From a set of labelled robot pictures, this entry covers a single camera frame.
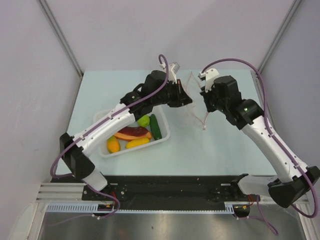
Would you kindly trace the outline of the green lime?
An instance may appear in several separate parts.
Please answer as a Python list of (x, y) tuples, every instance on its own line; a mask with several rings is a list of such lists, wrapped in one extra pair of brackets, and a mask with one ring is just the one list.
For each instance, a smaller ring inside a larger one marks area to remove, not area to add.
[(150, 124), (150, 117), (148, 115), (142, 116), (138, 121), (140, 127), (147, 127)]

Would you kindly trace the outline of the white plastic basket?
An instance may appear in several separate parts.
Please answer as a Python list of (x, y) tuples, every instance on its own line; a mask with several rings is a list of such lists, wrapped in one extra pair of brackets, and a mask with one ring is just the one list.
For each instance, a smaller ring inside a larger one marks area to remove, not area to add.
[[(111, 138), (110, 144), (104, 141), (98, 147), (100, 156), (102, 158), (110, 158), (168, 140), (170, 129), (163, 108), (161, 106), (154, 107), (148, 116), (150, 119), (149, 125), (141, 126), (138, 122), (134, 122), (126, 126), (124, 130), (116, 133), (115, 137)], [(149, 142), (127, 148), (127, 144), (130, 141), (138, 139), (149, 139)]]

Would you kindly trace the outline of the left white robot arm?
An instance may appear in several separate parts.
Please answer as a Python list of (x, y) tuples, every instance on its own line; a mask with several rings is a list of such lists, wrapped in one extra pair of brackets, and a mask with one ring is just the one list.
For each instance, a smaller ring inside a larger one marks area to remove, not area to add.
[(170, 81), (165, 72), (153, 70), (143, 83), (122, 97), (95, 125), (74, 136), (68, 133), (61, 135), (58, 159), (63, 160), (75, 179), (93, 188), (93, 194), (98, 199), (105, 200), (110, 196), (111, 188), (90, 160), (90, 155), (95, 149), (116, 132), (151, 113), (156, 106), (168, 105), (171, 108), (179, 108), (192, 102), (179, 79)]

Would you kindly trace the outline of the dark green cucumber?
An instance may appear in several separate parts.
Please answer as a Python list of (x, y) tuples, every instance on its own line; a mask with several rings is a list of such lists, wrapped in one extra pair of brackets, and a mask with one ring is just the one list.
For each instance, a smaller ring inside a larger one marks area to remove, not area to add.
[(163, 138), (162, 133), (161, 133), (156, 116), (154, 114), (151, 114), (149, 119), (150, 119), (149, 126), (150, 126), (153, 139), (155, 141), (162, 139)]

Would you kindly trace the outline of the clear zip top bag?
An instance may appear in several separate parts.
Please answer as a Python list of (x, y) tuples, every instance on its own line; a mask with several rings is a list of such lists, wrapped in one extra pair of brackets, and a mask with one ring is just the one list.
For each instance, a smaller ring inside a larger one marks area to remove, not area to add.
[(188, 96), (192, 98), (192, 103), (182, 108), (182, 124), (206, 131), (209, 113), (203, 105), (203, 98), (200, 95), (201, 83), (192, 71), (187, 72), (183, 87)]

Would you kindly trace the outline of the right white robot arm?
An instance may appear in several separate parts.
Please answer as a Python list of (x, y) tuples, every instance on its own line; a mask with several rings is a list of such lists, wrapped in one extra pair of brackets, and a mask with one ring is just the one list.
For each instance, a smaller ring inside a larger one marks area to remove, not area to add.
[(226, 120), (247, 135), (264, 154), (276, 172), (275, 176), (242, 174), (230, 188), (231, 196), (242, 201), (248, 195), (271, 197), (282, 208), (288, 208), (306, 194), (320, 178), (317, 166), (308, 166), (288, 148), (271, 127), (261, 107), (253, 99), (243, 99), (237, 81), (230, 75), (220, 76), (213, 69), (200, 73), (205, 81), (200, 94), (207, 111), (219, 111)]

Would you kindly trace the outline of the papaya slice with red flesh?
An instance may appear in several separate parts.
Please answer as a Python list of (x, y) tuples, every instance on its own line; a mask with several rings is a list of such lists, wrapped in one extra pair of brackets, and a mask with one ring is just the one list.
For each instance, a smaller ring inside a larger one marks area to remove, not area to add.
[(148, 138), (149, 140), (152, 138), (152, 133), (145, 127), (137, 126), (137, 127), (130, 127), (126, 126), (116, 132), (114, 136), (117, 139), (124, 140), (124, 141), (132, 141), (141, 138)]

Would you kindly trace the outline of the yellow green mango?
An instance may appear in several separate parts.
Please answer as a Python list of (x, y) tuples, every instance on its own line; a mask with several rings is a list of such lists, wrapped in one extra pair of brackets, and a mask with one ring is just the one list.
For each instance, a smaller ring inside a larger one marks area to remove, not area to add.
[(113, 154), (121, 150), (121, 145), (118, 139), (113, 135), (106, 141), (106, 148), (110, 154)]

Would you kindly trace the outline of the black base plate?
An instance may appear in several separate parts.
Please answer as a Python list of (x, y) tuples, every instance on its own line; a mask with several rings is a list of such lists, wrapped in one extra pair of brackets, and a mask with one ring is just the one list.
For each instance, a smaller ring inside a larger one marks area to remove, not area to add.
[(213, 210), (223, 203), (250, 205), (253, 193), (242, 193), (235, 175), (218, 176), (107, 176), (103, 192), (125, 210)]

